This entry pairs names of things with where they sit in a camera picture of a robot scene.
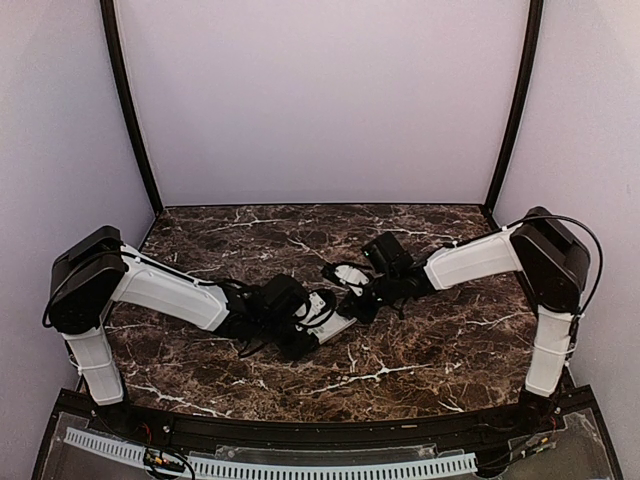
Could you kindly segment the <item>white remote control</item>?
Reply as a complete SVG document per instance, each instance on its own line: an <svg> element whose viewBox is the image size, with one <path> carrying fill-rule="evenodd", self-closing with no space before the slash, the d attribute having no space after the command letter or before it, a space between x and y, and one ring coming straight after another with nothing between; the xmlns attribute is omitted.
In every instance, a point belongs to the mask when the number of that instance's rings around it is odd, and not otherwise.
<svg viewBox="0 0 640 480"><path fill-rule="evenodd" d="M355 318L347 319L338 313L333 313L325 323L313 328L311 332L317 337L319 344L322 345L344 332L356 322L357 320Z"/></svg>

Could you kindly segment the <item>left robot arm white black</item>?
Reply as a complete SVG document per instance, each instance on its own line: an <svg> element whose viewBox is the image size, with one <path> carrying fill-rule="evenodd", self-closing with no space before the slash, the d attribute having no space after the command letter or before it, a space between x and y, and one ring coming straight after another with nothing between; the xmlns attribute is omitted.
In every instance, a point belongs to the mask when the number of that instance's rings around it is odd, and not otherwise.
<svg viewBox="0 0 640 480"><path fill-rule="evenodd" d="M50 298L42 324L59 332L101 417L120 436L141 427L140 412L125 399L102 317L117 302L183 320L222 338L273 343L288 360L320 344L303 327L309 293L295 279L277 275L263 286L222 279L201 280L156 262L126 245L120 232L103 226L53 263Z"/></svg>

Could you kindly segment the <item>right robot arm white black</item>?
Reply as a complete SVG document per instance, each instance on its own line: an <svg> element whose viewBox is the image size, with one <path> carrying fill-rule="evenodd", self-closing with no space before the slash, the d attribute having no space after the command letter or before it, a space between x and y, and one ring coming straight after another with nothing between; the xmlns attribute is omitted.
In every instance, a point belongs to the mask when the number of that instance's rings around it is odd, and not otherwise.
<svg viewBox="0 0 640 480"><path fill-rule="evenodd" d="M535 333L523 385L531 396L511 410L510 424L530 434L547 420L544 398L558 387L576 349L581 320L602 281L604 252L592 229L538 206L507 225L446 243L421 259L391 232L370 241L362 253L367 264L339 262L324 275L349 291L340 313L365 324L383 308L402 313L410 300L514 280L532 306Z"/></svg>

